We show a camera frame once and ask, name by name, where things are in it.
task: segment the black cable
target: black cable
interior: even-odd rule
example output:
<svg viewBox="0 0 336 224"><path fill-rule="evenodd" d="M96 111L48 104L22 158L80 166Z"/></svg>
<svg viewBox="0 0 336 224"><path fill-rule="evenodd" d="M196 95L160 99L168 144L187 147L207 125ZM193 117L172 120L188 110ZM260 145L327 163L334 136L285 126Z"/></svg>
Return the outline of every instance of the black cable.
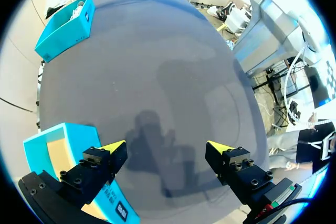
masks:
<svg viewBox="0 0 336 224"><path fill-rule="evenodd" d="M293 199L293 200L290 200L288 202L282 203L280 206L277 206L277 207L273 208L272 210L266 212L265 214L263 214L259 218L254 219L251 222L251 224L258 223L258 222L262 221L263 219L267 218L268 216L274 214L275 212L284 209L285 207L289 207L289 206L297 204L297 203L310 203L311 201L312 201L312 198L301 198L301 199Z"/></svg>
<svg viewBox="0 0 336 224"><path fill-rule="evenodd" d="M0 100L4 101L5 103L8 103L9 105L12 105L12 106L18 108L18 109L21 109L21 110L24 110L24 111L28 111L28 112L33 113L33 111L31 111L31 110L22 108L22 107L20 107L20 106L18 106L18 105L15 105L15 104L11 103L11 102L8 102L8 101L6 101L5 99L3 99L3 98L1 98L1 97L0 97Z"/></svg>

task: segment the black shirt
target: black shirt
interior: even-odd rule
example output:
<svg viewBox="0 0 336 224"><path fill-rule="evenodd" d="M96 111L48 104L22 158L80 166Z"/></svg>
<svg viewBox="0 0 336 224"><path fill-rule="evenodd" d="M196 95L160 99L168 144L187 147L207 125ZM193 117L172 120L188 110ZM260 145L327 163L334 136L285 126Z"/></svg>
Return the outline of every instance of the black shirt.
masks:
<svg viewBox="0 0 336 224"><path fill-rule="evenodd" d="M335 127L332 122L316 125L316 130L303 130L300 131L299 141L304 142L316 142L322 141L326 136L331 132L335 131ZM324 165L328 163L328 159L322 161L320 159L320 150L309 145L298 143L297 153L296 153L296 162L313 162L313 173L317 172Z"/></svg>

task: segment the white cable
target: white cable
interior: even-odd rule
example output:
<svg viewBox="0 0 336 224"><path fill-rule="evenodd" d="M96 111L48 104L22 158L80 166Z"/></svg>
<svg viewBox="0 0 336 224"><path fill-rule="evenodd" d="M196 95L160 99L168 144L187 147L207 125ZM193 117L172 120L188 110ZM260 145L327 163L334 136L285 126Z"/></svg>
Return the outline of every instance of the white cable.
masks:
<svg viewBox="0 0 336 224"><path fill-rule="evenodd" d="M306 125L308 127L313 127L315 125L321 125L321 124L325 124L325 123L330 123L332 121L335 121L335 120L331 120L331 119L327 119L327 120L323 120L323 121L320 121L320 122L314 122L314 123L310 123L310 122L303 122L303 121L300 121L299 119L297 119L297 117L290 111L289 109L289 105L288 105L288 102L287 102L287 82L288 82L288 79L289 79L289 76L293 70L293 67L294 65L296 64L296 62L298 61L300 55L303 53L303 51L305 50L305 48L307 47L308 43L306 42L305 43L305 46L301 48L301 50L298 52L298 54L296 55L294 61L292 62L292 64L290 65L289 69L288 69L288 72L286 74L286 78L285 78L285 88L283 89L284 91L284 95L283 95L283 100L285 102L285 106L286 106L286 109L287 109L287 112L289 114L289 116L296 122L300 123L300 124L303 124L303 125Z"/></svg>
<svg viewBox="0 0 336 224"><path fill-rule="evenodd" d="M273 116L274 115L274 111L273 111L273 113L272 114L270 114L269 112L268 112L268 109L265 107L265 105L263 105L262 103L258 103L260 106L262 106L264 109L265 109L265 111L266 111L266 113L269 115L269 116Z"/></svg>

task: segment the shoe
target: shoe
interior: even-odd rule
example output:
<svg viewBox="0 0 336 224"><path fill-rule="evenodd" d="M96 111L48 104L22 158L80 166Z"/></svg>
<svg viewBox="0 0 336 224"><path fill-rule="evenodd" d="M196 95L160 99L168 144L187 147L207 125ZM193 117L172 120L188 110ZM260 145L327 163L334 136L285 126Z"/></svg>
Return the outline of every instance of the shoe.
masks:
<svg viewBox="0 0 336 224"><path fill-rule="evenodd" d="M236 7L235 3L233 3L232 1L230 1L225 7L222 8L222 11L224 12L224 14L227 16L231 13L232 8Z"/></svg>

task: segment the box label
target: box label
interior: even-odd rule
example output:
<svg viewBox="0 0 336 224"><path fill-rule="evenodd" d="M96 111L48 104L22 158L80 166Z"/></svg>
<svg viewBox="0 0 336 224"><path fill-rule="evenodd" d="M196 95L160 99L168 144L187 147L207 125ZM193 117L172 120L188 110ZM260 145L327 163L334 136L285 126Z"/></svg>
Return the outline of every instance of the box label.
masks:
<svg viewBox="0 0 336 224"><path fill-rule="evenodd" d="M116 212L120 216L120 218L126 222L128 211L126 210L126 208L123 206L121 202L118 202L117 207L116 207Z"/></svg>

